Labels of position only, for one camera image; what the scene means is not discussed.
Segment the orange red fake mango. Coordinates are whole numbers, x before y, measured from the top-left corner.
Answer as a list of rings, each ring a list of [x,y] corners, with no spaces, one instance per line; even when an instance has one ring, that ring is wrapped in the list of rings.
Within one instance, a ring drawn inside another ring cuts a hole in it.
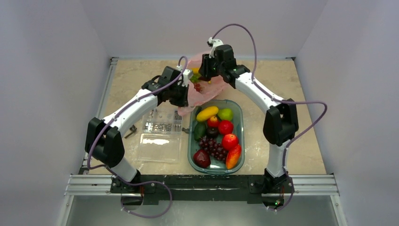
[[[226,168],[228,170],[231,170],[236,166],[241,156],[241,151],[242,151],[241,145],[237,144],[228,152],[225,163]]]

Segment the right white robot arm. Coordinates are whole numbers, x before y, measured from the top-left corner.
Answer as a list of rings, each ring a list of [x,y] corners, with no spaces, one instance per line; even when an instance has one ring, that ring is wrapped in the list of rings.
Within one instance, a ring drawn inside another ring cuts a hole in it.
[[[210,44],[203,54],[199,73],[209,81],[221,76],[223,81],[245,94],[265,114],[263,135],[269,142],[269,160],[264,170],[264,194],[275,192],[287,182],[287,148],[299,129],[296,106],[292,99],[284,100],[257,82],[254,73],[237,64],[233,49],[228,44]]]

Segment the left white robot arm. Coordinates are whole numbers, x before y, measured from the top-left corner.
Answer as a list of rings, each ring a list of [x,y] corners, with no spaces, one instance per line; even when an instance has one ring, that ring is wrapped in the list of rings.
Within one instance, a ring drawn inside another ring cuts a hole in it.
[[[88,158],[100,161],[122,180],[128,192],[140,188],[140,172],[125,158],[122,136],[146,113],[168,101],[178,107],[188,105],[189,81],[192,70],[183,66],[167,66],[161,75],[145,82],[138,93],[116,112],[103,119],[94,117],[88,123],[85,151]]]

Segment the pink plastic bag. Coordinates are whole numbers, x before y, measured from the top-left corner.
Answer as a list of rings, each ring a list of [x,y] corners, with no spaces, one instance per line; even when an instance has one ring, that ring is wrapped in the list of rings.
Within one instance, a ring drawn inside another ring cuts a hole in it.
[[[188,65],[186,69],[200,68],[202,55],[207,54],[208,51],[200,52],[188,60]],[[214,99],[218,96],[225,88],[227,83],[223,81],[221,76],[217,76],[211,79],[211,83],[208,84],[205,81],[200,81],[198,83],[189,82],[188,91],[188,106],[179,107],[177,112],[180,116],[184,116],[192,112],[195,107],[205,104],[206,102]]]

